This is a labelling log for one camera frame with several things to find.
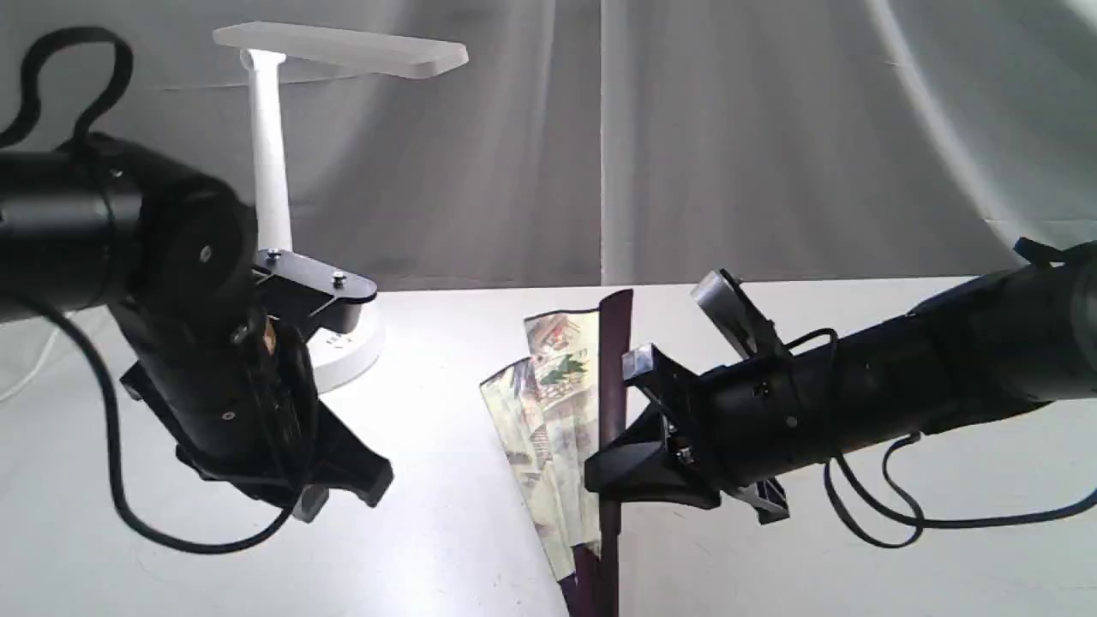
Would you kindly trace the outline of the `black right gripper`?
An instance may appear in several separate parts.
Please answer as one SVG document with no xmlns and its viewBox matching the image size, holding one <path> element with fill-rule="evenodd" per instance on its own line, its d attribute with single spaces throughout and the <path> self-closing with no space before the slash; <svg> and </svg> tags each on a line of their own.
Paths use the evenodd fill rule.
<svg viewBox="0 0 1097 617">
<path fill-rule="evenodd" d="M 736 500 L 774 524 L 791 515 L 780 476 L 823 464 L 853 437 L 858 363 L 841 344 L 705 374 L 648 344 L 622 364 L 647 404 L 584 462 L 584 487 L 600 500 L 697 509 Z"/>
</svg>

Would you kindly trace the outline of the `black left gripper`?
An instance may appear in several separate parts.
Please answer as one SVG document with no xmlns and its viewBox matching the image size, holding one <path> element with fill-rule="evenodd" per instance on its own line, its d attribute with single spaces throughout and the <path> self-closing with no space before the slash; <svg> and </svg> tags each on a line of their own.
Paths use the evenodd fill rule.
<svg viewBox="0 0 1097 617">
<path fill-rule="evenodd" d="M 136 355 L 123 384 L 202 479 L 252 500 L 297 500 L 291 516 L 304 523 L 333 489 L 376 508 L 391 487 L 389 460 L 319 402 L 304 344 L 310 324 L 123 317 L 120 328 Z"/>
</svg>

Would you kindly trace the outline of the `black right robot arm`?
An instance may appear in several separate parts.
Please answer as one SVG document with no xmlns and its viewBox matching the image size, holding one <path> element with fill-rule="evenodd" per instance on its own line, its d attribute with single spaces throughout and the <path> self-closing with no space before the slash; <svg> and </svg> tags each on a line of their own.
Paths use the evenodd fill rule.
<svg viewBox="0 0 1097 617">
<path fill-rule="evenodd" d="M 604 500 L 701 509 L 728 495 L 764 523 L 787 518 L 778 476 L 902 436 L 941 434 L 1093 399 L 1094 243 L 1020 238 L 1025 266 L 957 285 L 894 319 L 802 354 L 740 281 L 719 269 L 692 290 L 740 362 L 694 374 L 653 344 L 623 356 L 648 405 L 586 461 Z"/>
</svg>

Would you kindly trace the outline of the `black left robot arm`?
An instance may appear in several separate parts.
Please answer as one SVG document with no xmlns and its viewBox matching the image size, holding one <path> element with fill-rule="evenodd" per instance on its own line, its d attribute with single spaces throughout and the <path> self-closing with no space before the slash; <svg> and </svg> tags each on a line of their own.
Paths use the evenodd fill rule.
<svg viewBox="0 0 1097 617">
<path fill-rule="evenodd" d="M 259 249 L 224 181 L 127 141 L 3 155 L 3 287 L 63 312 L 105 306 L 121 378 L 182 464 L 309 521 L 330 489 L 376 506 L 391 462 L 319 401 L 318 330 L 351 332 L 376 284 Z"/>
</svg>

